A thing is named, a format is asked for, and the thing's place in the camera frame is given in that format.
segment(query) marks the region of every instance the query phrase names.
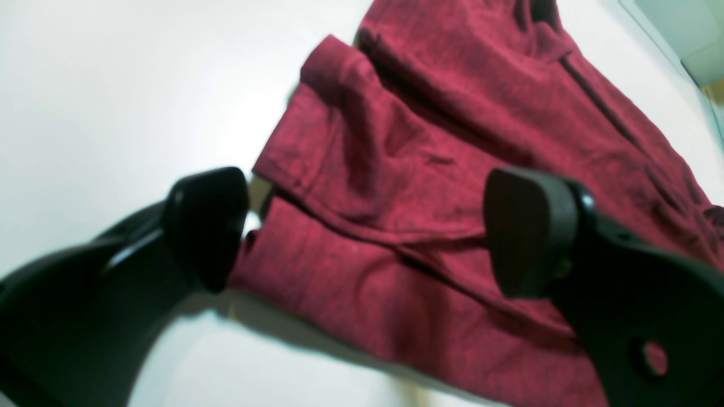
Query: white floor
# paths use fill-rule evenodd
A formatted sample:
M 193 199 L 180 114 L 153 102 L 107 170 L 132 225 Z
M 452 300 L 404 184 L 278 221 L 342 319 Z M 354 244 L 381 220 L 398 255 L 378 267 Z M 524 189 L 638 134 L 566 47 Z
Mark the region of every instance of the white floor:
M 0 1 L 0 277 L 93 237 L 184 175 L 225 165 L 250 175 L 306 56 L 329 33 L 350 43 L 370 3 Z M 724 204 L 714 116 L 691 81 L 616 0 L 558 3 L 589 60 Z M 207 311 L 159 340 L 131 406 L 494 405 L 250 296 L 188 306 L 199 304 Z

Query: garment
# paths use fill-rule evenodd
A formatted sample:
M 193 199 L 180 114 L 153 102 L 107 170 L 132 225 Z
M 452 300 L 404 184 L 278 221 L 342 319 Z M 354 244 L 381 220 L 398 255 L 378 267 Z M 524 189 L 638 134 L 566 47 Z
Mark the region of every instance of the garment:
M 254 172 L 279 191 L 228 284 L 388 361 L 514 406 L 604 406 L 546 301 L 494 283 L 495 167 L 575 178 L 656 246 L 720 267 L 712 205 L 544 0 L 377 0 L 326 38 Z

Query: clothing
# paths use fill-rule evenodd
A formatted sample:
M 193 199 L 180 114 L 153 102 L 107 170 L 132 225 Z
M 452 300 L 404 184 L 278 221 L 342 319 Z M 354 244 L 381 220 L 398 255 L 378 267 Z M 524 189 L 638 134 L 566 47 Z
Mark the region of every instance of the clothing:
M 377 0 L 314 50 L 254 172 L 280 191 L 228 284 L 388 361 L 514 406 L 604 406 L 571 328 L 495 285 L 495 167 L 575 178 L 655 246 L 721 268 L 712 208 L 553 1 Z

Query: red fabric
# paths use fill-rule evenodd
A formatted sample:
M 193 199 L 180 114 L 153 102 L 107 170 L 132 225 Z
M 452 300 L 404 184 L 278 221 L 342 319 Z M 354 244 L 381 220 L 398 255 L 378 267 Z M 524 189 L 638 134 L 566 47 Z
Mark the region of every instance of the red fabric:
M 254 169 L 282 196 L 229 286 L 485 398 L 604 406 L 557 310 L 497 289 L 484 182 L 510 165 L 576 178 L 656 246 L 721 268 L 689 167 L 551 1 L 377 0 L 358 39 L 328 37 L 302 68 Z

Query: burgundy cloth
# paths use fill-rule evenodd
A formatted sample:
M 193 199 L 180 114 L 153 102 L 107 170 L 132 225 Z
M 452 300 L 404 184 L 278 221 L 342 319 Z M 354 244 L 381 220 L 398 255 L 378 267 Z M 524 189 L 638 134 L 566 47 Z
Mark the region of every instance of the burgundy cloth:
M 281 191 L 229 286 L 514 406 L 604 406 L 548 302 L 510 301 L 482 218 L 495 167 L 576 178 L 656 246 L 721 268 L 689 167 L 582 57 L 555 3 L 377 0 L 325 39 L 254 172 Z

